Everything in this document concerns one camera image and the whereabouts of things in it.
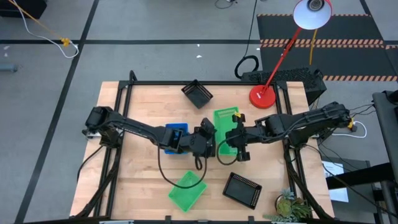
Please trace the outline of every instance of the floor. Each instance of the floor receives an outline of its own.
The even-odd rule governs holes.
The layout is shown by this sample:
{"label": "floor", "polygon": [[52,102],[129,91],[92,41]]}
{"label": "floor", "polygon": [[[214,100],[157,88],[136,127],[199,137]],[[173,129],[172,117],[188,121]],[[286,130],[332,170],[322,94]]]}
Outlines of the floor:
{"label": "floor", "polygon": [[[40,21],[59,34],[80,40],[96,1],[48,0]],[[295,2],[259,1],[256,12],[291,13]],[[332,3],[337,14],[364,13],[359,0]],[[398,1],[366,0],[366,3],[384,40],[398,40],[398,16],[394,10]],[[227,2],[220,0],[219,4],[224,6]],[[0,201],[3,202],[0,223],[16,221],[40,152],[45,162],[35,189],[30,185],[34,191],[24,221],[69,216],[76,172],[86,145],[80,131],[96,103],[101,82],[125,80],[131,69],[139,80],[235,80],[233,70],[246,48],[253,6],[254,0],[238,0],[223,10],[214,6],[214,0],[99,0],[87,40],[181,40],[176,42],[184,44],[172,41],[85,44],[78,62],[65,59],[50,44],[23,44],[23,41],[0,44],[0,62],[19,65],[17,73],[0,73]],[[28,26],[33,33],[49,35],[32,21]],[[0,28],[0,40],[34,39],[20,19],[0,17]],[[259,38],[256,20],[252,38]],[[257,44],[251,44],[249,54],[259,56],[257,48]],[[69,47],[67,54],[73,53]],[[251,68],[250,63],[245,63],[241,70]],[[63,95],[66,99],[62,105],[60,95],[67,90],[64,83],[70,78],[73,79],[67,95]],[[320,105],[338,101],[347,108],[370,103],[371,94],[376,91],[398,88],[396,82],[325,83],[328,90],[321,96]],[[54,116],[55,111],[60,113],[59,120]],[[368,128],[367,138],[333,136],[325,145],[344,158],[369,160],[372,165],[386,162],[375,113],[357,119]],[[373,220],[338,208],[335,212],[344,220]]]}

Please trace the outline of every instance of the black plastic basket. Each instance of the black plastic basket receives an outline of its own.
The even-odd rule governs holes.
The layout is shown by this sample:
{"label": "black plastic basket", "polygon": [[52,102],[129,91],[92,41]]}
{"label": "black plastic basket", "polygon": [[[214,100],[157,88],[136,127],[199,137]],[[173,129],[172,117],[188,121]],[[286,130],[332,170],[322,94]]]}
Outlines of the black plastic basket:
{"label": "black plastic basket", "polygon": [[259,200],[261,189],[261,185],[231,172],[223,195],[254,210]]}
{"label": "black plastic basket", "polygon": [[194,80],[181,91],[188,97],[188,99],[200,109],[205,104],[207,104],[213,95],[202,85],[198,80]]}

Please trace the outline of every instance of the blue object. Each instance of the blue object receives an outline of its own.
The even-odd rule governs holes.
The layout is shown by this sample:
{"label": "blue object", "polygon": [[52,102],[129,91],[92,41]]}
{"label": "blue object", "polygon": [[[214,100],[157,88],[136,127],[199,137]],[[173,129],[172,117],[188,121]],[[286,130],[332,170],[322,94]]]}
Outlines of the blue object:
{"label": "blue object", "polygon": [[[188,134],[188,124],[187,123],[176,123],[176,124],[166,124],[166,128],[172,128],[172,129],[179,129],[182,130],[182,136],[185,136]],[[168,149],[165,149],[164,152],[166,154],[187,154],[187,152],[183,153],[175,153],[173,151],[170,151]]]}

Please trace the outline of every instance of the green container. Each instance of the green container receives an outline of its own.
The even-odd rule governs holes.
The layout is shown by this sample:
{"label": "green container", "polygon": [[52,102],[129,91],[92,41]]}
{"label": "green container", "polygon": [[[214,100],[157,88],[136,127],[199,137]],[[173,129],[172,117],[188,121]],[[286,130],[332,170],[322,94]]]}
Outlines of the green container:
{"label": "green container", "polygon": [[[200,178],[195,175],[192,171],[188,171],[185,175],[177,182],[177,185],[182,187],[188,187],[197,183]],[[169,193],[169,198],[184,212],[191,209],[192,205],[199,199],[200,195],[206,190],[207,185],[204,181],[201,181],[198,185],[190,189],[181,189],[179,187],[173,187]]]}
{"label": "green container", "polygon": [[[217,129],[216,132],[216,142],[219,144],[221,141],[225,140],[225,133],[230,131],[238,125],[232,121],[232,115],[238,113],[239,109],[237,106],[232,108],[226,108],[222,110],[215,110],[213,114],[214,125]],[[229,147],[225,142],[221,147],[219,154],[226,156],[236,156],[238,149]]]}

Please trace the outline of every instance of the red lamp base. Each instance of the red lamp base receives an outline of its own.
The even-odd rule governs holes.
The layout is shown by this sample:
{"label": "red lamp base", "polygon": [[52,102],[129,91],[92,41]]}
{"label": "red lamp base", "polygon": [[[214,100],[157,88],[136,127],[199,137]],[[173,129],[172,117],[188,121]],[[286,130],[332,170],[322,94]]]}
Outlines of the red lamp base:
{"label": "red lamp base", "polygon": [[257,85],[253,87],[249,94],[251,104],[260,109],[266,109],[274,105],[276,98],[272,87],[267,88],[264,94],[261,94],[263,88],[264,85]]}

